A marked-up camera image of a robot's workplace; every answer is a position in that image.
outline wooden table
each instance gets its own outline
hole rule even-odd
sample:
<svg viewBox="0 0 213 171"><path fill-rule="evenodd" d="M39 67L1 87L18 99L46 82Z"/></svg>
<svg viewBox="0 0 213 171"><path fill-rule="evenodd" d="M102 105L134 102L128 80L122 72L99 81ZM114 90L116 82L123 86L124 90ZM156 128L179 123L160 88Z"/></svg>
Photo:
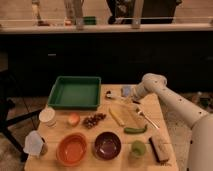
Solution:
<svg viewBox="0 0 213 171"><path fill-rule="evenodd" d="M107 114L105 120L92 129L86 129L81 123L77 127L71 127L67 123L69 110L56 110L57 123L54 127L47 127L43 123L39 125L38 132L45 139L48 145L48 152L39 158L29 156L25 165L25 170L29 171L177 171L178 166L174 155L171 140L167 131L167 127L161 112L158 98L155 94L147 95L141 100L142 111L149 116L158 126L160 126L160 134L164 137L166 148L170 154L170 160L166 165L160 165L156 162L153 149L149 144L148 138L151 135L157 134L158 131L150 125L143 117L139 117L134 112L132 105L126 104L122 100L105 99L107 90L116 91L117 94L121 91L121 85L102 85L100 107L97 111L82 111L76 110L79 113L81 121L85 117L98 112ZM129 135L123 133L123 127L120 127L117 122L109 114L109 108L113 109L124 120L128 127L143 127L148 123L148 130L144 134ZM122 148L120 154L113 160L104 161L97 159L92 153L92 144L100 133L111 131L116 133L121 142ZM74 132L83 133L88 141L88 149L84 160L77 167L64 167L58 163L56 159L56 148L60 140L68 134ZM146 143L147 152L138 160L130 160L129 152L131 142L141 140Z"/></svg>

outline cabinet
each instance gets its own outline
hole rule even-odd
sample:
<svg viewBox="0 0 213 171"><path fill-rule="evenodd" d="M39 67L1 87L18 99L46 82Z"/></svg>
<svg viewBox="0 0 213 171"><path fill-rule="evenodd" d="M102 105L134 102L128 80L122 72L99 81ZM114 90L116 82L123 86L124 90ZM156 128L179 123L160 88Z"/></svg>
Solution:
<svg viewBox="0 0 213 171"><path fill-rule="evenodd" d="M48 95L59 75L137 84L163 74L176 91L212 91L213 32L1 35L25 95Z"/></svg>

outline chair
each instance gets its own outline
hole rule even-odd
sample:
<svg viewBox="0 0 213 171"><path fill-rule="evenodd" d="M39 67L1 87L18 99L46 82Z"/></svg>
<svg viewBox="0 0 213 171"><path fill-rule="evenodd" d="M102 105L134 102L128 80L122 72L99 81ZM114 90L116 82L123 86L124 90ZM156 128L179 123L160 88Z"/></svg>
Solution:
<svg viewBox="0 0 213 171"><path fill-rule="evenodd" d="M18 83L14 75L8 70L0 72L0 132L21 152L21 161L26 161L28 155L24 153L23 147L11 134L8 127L18 122L31 118L32 116L38 115L41 110L37 110L31 113L27 113L13 119L7 120L8 112L11 108L15 107L15 104L7 99L7 91L9 88L18 88Z"/></svg>

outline green plastic tray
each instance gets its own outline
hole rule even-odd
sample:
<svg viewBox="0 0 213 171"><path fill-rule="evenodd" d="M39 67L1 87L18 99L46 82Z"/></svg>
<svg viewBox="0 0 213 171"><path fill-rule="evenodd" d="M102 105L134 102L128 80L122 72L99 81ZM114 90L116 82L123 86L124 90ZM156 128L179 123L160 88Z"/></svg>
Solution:
<svg viewBox="0 0 213 171"><path fill-rule="evenodd" d="M54 109L93 109L100 105L100 77L59 76L48 98Z"/></svg>

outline white robotic arm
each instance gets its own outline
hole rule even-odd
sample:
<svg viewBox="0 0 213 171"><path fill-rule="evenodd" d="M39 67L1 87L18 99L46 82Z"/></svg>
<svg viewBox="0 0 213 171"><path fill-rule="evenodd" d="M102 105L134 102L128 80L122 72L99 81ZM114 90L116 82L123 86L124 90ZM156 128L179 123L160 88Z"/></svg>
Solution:
<svg viewBox="0 0 213 171"><path fill-rule="evenodd" d="M170 90L166 84L164 76L146 74L133 88L132 99L138 101L148 93L156 93L192 129L187 171L213 171L213 115Z"/></svg>

